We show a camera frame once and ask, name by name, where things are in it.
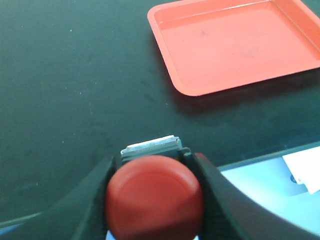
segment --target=light blue surface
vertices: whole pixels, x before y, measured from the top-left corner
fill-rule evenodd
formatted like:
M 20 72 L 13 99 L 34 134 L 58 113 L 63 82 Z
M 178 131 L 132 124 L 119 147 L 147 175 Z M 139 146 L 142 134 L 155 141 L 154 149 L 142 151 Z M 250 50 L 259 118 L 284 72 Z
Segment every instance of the light blue surface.
M 111 234 L 110 231 L 107 232 L 105 240 L 116 240 L 115 237 Z
M 7 227 L 3 227 L 0 228 L 0 235 L 6 234 L 8 232 L 10 232 L 11 230 L 19 227 L 22 223 L 16 224 L 16 225 L 12 225 L 12 226 L 7 226 Z

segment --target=red button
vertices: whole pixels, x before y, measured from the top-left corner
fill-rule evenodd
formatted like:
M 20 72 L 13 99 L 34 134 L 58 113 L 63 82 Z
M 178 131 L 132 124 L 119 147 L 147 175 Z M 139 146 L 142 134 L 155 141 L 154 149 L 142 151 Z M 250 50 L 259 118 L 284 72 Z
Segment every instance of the red button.
M 200 184 L 170 157 L 128 162 L 111 178 L 105 197 L 106 221 L 117 240 L 192 240 L 202 225 Z

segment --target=dark green table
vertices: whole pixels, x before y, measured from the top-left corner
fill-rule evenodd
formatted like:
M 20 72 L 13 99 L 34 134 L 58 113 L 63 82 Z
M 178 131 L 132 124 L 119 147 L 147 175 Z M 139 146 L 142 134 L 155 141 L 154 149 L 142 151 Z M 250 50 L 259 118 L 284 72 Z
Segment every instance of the dark green table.
M 162 2 L 0 1 L 0 222 L 46 210 L 132 143 L 174 134 L 221 166 L 320 140 L 320 69 L 178 93 L 147 21 Z

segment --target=white object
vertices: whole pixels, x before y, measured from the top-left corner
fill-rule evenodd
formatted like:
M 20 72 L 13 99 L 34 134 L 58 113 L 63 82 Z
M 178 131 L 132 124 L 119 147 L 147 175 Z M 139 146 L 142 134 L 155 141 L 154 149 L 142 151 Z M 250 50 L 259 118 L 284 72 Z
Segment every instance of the white object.
M 284 155 L 283 159 L 297 184 L 310 194 L 320 190 L 320 146 Z

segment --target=plastic tray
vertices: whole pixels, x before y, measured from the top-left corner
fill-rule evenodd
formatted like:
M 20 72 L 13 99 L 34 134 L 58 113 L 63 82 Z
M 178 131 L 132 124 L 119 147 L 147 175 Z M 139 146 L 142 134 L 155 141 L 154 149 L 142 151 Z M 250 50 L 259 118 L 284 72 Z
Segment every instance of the plastic tray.
M 181 0 L 154 6 L 148 20 L 185 95 L 320 67 L 320 19 L 300 0 Z

